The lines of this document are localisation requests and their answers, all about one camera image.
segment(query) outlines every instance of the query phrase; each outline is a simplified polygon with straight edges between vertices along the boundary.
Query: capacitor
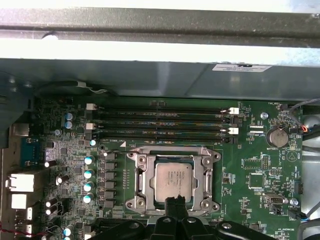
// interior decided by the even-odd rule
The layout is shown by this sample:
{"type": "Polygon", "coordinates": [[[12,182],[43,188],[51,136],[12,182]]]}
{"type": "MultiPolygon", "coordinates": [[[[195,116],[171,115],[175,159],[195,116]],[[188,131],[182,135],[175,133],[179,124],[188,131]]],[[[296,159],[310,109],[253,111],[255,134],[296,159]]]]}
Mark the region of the capacitor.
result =
{"type": "Polygon", "coordinates": [[[85,195],[85,196],[83,197],[83,202],[84,202],[85,204],[88,204],[88,203],[91,202],[92,199],[94,199],[94,197],[95,197],[95,195],[94,195],[93,193],[89,192],[89,193],[87,193],[87,195],[85,195]]]}
{"type": "Polygon", "coordinates": [[[96,142],[96,140],[91,140],[89,144],[90,144],[90,146],[95,146],[95,145],[97,145],[97,142],[96,142]]]}
{"type": "Polygon", "coordinates": [[[72,129],[73,124],[72,124],[72,122],[70,122],[70,121],[66,121],[65,124],[64,124],[64,127],[65,127],[66,129],[72,129]]]}
{"type": "Polygon", "coordinates": [[[66,236],[63,240],[74,240],[74,236],[71,234],[70,236],[66,236]]]}
{"type": "Polygon", "coordinates": [[[95,171],[93,169],[89,169],[84,172],[84,178],[90,179],[95,174],[95,171]]]}
{"type": "Polygon", "coordinates": [[[84,163],[87,164],[87,165],[90,165],[90,164],[93,163],[94,160],[95,160],[94,156],[86,156],[84,158],[84,163]]]}
{"type": "Polygon", "coordinates": [[[46,211],[45,211],[45,214],[47,214],[48,216],[51,215],[52,213],[54,213],[55,211],[57,211],[58,209],[58,206],[55,204],[55,205],[52,205],[51,207],[49,207],[46,211]]]}
{"type": "Polygon", "coordinates": [[[71,121],[72,119],[74,119],[74,115],[70,112],[66,113],[64,115],[65,119],[68,120],[68,121],[71,121]]]}
{"type": "Polygon", "coordinates": [[[73,233],[73,231],[75,230],[75,227],[73,225],[68,225],[66,226],[66,228],[63,230],[63,234],[66,237],[71,236],[71,234],[73,233]]]}
{"type": "Polygon", "coordinates": [[[56,166],[58,163],[57,163],[57,161],[56,160],[51,160],[51,161],[46,161],[45,163],[44,163],[44,166],[46,167],[46,168],[51,168],[51,167],[53,167],[53,166],[56,166]]]}
{"type": "Polygon", "coordinates": [[[50,208],[52,205],[55,205],[57,202],[58,202],[58,199],[52,198],[52,199],[50,199],[49,201],[47,201],[47,202],[45,203],[45,206],[46,206],[47,208],[50,208]]]}
{"type": "Polygon", "coordinates": [[[54,135],[60,136],[61,135],[61,130],[60,129],[54,130],[54,135]]]}
{"type": "Polygon", "coordinates": [[[63,182],[68,181],[69,179],[69,175],[63,175],[61,177],[58,177],[56,181],[58,184],[62,184],[63,182]]]}
{"type": "Polygon", "coordinates": [[[83,186],[83,190],[85,190],[86,192],[90,192],[94,186],[95,184],[92,181],[89,181],[83,186]]]}

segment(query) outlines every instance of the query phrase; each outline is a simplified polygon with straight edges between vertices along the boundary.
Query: black cable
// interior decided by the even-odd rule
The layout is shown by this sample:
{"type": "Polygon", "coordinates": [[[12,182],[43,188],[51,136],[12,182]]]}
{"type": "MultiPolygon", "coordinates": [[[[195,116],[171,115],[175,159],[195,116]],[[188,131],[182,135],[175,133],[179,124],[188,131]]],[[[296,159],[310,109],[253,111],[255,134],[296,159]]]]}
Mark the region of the black cable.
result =
{"type": "Polygon", "coordinates": [[[320,201],[319,201],[316,205],[314,205],[313,208],[310,209],[310,211],[306,214],[306,216],[307,216],[308,218],[310,218],[310,216],[311,216],[315,211],[317,211],[319,208],[320,208],[320,201]]]}
{"type": "Polygon", "coordinates": [[[313,220],[309,220],[307,222],[303,222],[298,226],[297,230],[297,240],[303,240],[304,239],[304,231],[307,228],[312,228],[312,227],[318,227],[320,226],[320,218],[316,218],[313,220]]]}
{"type": "Polygon", "coordinates": [[[320,147],[302,146],[302,151],[320,154],[320,147]]]}
{"type": "Polygon", "coordinates": [[[320,102],[320,97],[318,98],[313,98],[313,99],[309,99],[309,100],[305,100],[305,101],[302,101],[302,102],[299,102],[297,103],[296,105],[294,105],[293,107],[290,108],[289,110],[289,116],[292,118],[292,120],[295,121],[295,123],[300,126],[300,127],[303,127],[304,125],[298,120],[298,118],[296,118],[293,114],[294,110],[303,106],[303,105],[306,105],[306,104],[312,104],[312,103],[315,103],[315,102],[320,102]]]}

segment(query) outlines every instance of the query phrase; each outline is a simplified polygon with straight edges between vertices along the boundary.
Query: screw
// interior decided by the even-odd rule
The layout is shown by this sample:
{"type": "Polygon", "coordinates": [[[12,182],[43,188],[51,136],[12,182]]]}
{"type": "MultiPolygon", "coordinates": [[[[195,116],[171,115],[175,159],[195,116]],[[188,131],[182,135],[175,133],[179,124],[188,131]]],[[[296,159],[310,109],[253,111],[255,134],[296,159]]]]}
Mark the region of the screw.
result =
{"type": "Polygon", "coordinates": [[[260,118],[263,119],[263,120],[267,119],[268,117],[269,117],[269,114],[266,113],[266,112],[262,112],[262,113],[260,114],[260,118]]]}
{"type": "Polygon", "coordinates": [[[229,224],[229,223],[223,223],[222,224],[222,227],[224,228],[224,229],[230,229],[230,228],[232,228],[232,226],[229,224]]]}
{"type": "Polygon", "coordinates": [[[194,224],[197,220],[195,218],[193,218],[193,217],[189,217],[187,219],[187,221],[188,221],[188,223],[194,224]]]}
{"type": "Polygon", "coordinates": [[[140,206],[144,206],[144,205],[145,205],[145,201],[143,201],[143,200],[139,200],[139,201],[138,201],[138,205],[140,205],[140,206]]]}
{"type": "Polygon", "coordinates": [[[144,164],[146,162],[146,158],[144,156],[139,157],[139,163],[144,164]]]}
{"type": "Polygon", "coordinates": [[[137,229],[138,227],[139,227],[139,224],[136,222],[130,224],[130,226],[129,226],[130,229],[137,229]]]}
{"type": "Polygon", "coordinates": [[[290,205],[298,206],[299,205],[299,201],[296,198],[291,198],[290,199],[290,205]]]}
{"type": "Polygon", "coordinates": [[[203,201],[202,203],[201,203],[201,206],[204,208],[204,209],[207,209],[208,207],[209,207],[209,202],[207,202],[207,201],[203,201]]]}
{"type": "Polygon", "coordinates": [[[205,158],[204,160],[203,160],[203,163],[205,164],[205,165],[208,165],[208,164],[210,164],[210,158],[205,158]]]}
{"type": "Polygon", "coordinates": [[[170,222],[171,222],[171,219],[168,218],[168,217],[166,217],[165,219],[163,219],[163,222],[166,223],[166,224],[167,224],[167,223],[170,223],[170,222]]]}

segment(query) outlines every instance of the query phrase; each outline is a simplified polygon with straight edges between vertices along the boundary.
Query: white label sticker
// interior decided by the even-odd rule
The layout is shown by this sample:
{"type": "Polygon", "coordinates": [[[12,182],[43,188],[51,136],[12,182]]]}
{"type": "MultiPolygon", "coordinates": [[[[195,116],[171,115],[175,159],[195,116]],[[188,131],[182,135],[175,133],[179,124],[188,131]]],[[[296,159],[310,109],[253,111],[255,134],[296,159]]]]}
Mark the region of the white label sticker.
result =
{"type": "Polygon", "coordinates": [[[261,73],[271,67],[250,64],[217,64],[212,71],[261,73]]]}

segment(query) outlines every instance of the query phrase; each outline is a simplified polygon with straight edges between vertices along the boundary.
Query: gray cable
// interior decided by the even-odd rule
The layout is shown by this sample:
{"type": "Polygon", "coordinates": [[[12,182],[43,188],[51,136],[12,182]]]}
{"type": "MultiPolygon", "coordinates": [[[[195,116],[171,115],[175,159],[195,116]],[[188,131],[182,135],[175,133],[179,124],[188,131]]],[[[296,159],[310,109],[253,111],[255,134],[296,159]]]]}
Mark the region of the gray cable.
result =
{"type": "Polygon", "coordinates": [[[320,154],[320,147],[312,147],[312,146],[302,146],[302,151],[320,154]]]}
{"type": "Polygon", "coordinates": [[[292,118],[292,120],[294,120],[296,124],[298,124],[300,127],[302,127],[303,124],[293,114],[294,110],[299,108],[299,107],[301,107],[301,106],[303,106],[303,105],[312,104],[312,103],[315,103],[315,102],[320,102],[320,97],[299,102],[296,105],[294,105],[293,107],[291,107],[290,110],[289,110],[289,115],[292,118]]]}
{"type": "Polygon", "coordinates": [[[298,226],[297,230],[297,240],[303,240],[304,239],[304,231],[307,228],[312,228],[312,227],[318,227],[320,226],[320,218],[316,218],[313,220],[309,220],[307,222],[303,222],[298,226]]]}

